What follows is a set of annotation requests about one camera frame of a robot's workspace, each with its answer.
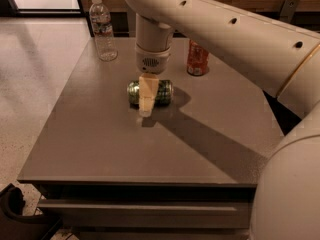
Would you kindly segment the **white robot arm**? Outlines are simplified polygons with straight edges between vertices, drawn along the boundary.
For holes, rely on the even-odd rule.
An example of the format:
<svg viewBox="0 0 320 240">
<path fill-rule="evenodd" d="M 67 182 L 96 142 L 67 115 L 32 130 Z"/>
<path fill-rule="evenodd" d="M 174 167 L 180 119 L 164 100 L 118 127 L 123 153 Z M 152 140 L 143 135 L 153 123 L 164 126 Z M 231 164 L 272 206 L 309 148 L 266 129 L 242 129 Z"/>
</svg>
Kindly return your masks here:
<svg viewBox="0 0 320 240">
<path fill-rule="evenodd" d="M 248 240 L 320 240 L 319 36 L 213 0 L 125 0 L 137 48 L 159 51 L 169 25 L 301 117 L 266 164 Z"/>
</svg>

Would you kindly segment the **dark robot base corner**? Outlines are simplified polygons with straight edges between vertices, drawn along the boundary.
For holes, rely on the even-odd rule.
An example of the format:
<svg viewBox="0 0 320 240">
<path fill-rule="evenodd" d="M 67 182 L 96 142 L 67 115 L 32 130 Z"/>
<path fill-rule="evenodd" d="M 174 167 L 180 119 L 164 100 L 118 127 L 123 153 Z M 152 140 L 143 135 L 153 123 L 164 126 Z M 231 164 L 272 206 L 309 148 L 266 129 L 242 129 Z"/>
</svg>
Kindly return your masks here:
<svg viewBox="0 0 320 240">
<path fill-rule="evenodd" d="M 62 225 L 57 215 L 23 216 L 22 191 L 8 184 L 0 191 L 0 240 L 50 240 Z"/>
</svg>

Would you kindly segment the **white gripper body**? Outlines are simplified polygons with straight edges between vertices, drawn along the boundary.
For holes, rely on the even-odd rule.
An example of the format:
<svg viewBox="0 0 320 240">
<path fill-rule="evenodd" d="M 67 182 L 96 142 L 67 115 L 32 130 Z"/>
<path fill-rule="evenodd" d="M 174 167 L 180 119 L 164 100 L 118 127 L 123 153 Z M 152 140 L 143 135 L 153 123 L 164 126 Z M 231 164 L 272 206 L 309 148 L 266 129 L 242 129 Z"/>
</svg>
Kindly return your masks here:
<svg viewBox="0 0 320 240">
<path fill-rule="evenodd" d="M 136 65 L 143 73 L 161 74 L 168 67 L 170 50 L 151 52 L 135 46 Z"/>
</svg>

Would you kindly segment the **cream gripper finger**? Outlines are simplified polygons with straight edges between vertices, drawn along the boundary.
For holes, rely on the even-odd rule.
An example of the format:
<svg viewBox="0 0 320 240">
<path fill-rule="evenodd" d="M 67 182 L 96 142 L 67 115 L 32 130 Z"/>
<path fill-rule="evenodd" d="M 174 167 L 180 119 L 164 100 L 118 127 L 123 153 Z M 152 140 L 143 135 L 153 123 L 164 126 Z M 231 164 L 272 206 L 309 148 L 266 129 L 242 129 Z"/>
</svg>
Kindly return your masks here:
<svg viewBox="0 0 320 240">
<path fill-rule="evenodd" d="M 139 114 L 150 117 L 159 88 L 159 79 L 155 74 L 143 73 L 139 77 Z"/>
</svg>

